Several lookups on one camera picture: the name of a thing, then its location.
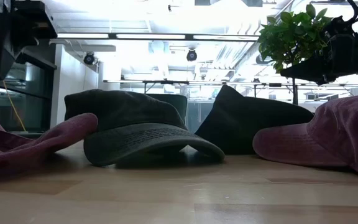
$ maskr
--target ceiling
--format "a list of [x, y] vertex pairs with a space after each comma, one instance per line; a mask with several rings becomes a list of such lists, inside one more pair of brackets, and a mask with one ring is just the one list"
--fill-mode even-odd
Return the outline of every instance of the ceiling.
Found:
[[[303, 11], [310, 2], [263, 0], [263, 7], [249, 7], [241, 0], [220, 0], [210, 6], [197, 6], [196, 1], [201, 0], [44, 0], [59, 33], [229, 35], [258, 35], [267, 16], [275, 16], [286, 7], [295, 12]], [[344, 15], [345, 19], [352, 16], [349, 5], [331, 6], [327, 1], [319, 2], [323, 3], [314, 3], [314, 6], [318, 11], [328, 8], [328, 16]], [[278, 79], [270, 66], [256, 64], [259, 53], [252, 42], [71, 40], [63, 44], [73, 55], [83, 55], [84, 51], [102, 46], [103, 50], [96, 52], [100, 61], [121, 65], [127, 79], [157, 80], [162, 77], [211, 81], [229, 74], [236, 82], [249, 82], [255, 76]], [[189, 49], [196, 50], [197, 61], [186, 60]]]

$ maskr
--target camera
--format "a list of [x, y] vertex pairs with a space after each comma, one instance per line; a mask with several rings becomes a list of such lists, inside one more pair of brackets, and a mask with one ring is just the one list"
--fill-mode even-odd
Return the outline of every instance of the camera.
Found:
[[354, 9], [353, 18], [348, 21], [342, 16], [334, 18], [320, 33], [327, 47], [315, 52], [308, 60], [283, 69], [281, 76], [322, 85], [338, 77], [358, 74], [358, 33], [352, 28], [358, 22], [358, 7], [353, 0], [347, 1]]
[[189, 52], [187, 53], [187, 61], [189, 62], [194, 62], [195, 60], [197, 60], [197, 53], [195, 49], [190, 49]]
[[86, 65], [94, 65], [98, 62], [98, 59], [94, 56], [94, 52], [87, 52], [83, 61]]

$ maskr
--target black camera rig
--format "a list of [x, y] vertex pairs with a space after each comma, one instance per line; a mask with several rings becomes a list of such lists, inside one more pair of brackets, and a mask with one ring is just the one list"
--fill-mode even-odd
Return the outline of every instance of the black camera rig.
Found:
[[342, 16], [334, 18], [320, 34], [328, 46], [308, 60], [283, 69], [281, 76], [322, 85], [337, 77], [358, 74], [358, 33], [352, 28], [358, 22], [358, 6], [353, 0], [347, 1], [353, 7], [353, 18], [348, 21]]
[[57, 38], [53, 17], [41, 1], [0, 0], [0, 80], [23, 48]]

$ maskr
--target yellow cable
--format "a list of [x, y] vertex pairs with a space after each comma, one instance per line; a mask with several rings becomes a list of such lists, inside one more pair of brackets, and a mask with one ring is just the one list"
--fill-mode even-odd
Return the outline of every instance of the yellow cable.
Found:
[[24, 124], [23, 124], [22, 120], [20, 119], [19, 114], [18, 114], [18, 113], [17, 113], [17, 111], [16, 111], [15, 105], [13, 105], [13, 102], [12, 102], [11, 96], [10, 96], [10, 94], [9, 94], [8, 90], [7, 90], [7, 87], [6, 87], [5, 80], [3, 80], [2, 82], [3, 82], [3, 84], [4, 84], [4, 87], [5, 87], [5, 90], [6, 90], [7, 97], [9, 98], [9, 101], [11, 102], [11, 105], [12, 105], [12, 107], [13, 107], [13, 110], [15, 111], [16, 117], [17, 117], [17, 119], [19, 119], [20, 124], [22, 125], [22, 128], [23, 128], [23, 131], [26, 131], [26, 130], [25, 130], [25, 127], [24, 127]]

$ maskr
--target cap brim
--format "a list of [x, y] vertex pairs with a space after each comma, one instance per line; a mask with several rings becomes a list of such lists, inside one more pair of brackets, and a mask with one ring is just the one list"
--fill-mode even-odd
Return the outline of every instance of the cap brim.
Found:
[[266, 128], [254, 137], [255, 152], [264, 159], [316, 167], [345, 167], [308, 134], [307, 123]]
[[189, 131], [169, 124], [144, 123], [94, 133], [84, 140], [86, 158], [96, 166], [108, 166], [137, 152], [181, 149], [185, 146], [224, 159], [220, 148]]

